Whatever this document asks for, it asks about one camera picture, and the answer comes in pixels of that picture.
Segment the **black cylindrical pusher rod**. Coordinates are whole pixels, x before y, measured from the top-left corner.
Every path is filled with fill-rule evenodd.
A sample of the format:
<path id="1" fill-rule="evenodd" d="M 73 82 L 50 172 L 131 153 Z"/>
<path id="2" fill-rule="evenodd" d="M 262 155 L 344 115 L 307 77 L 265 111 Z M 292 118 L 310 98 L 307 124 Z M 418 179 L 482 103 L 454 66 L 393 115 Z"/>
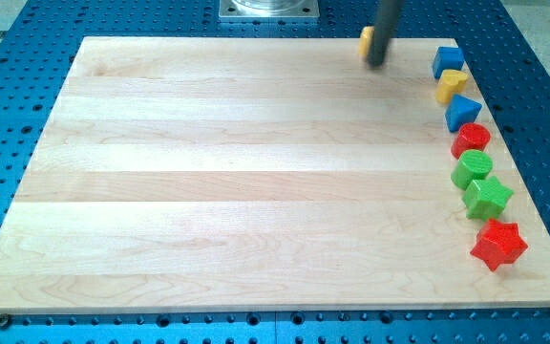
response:
<path id="1" fill-rule="evenodd" d="M 397 27 L 403 7 L 403 0 L 379 1 L 366 58 L 367 64 L 371 68 L 379 68 L 384 64 L 390 40 Z"/>

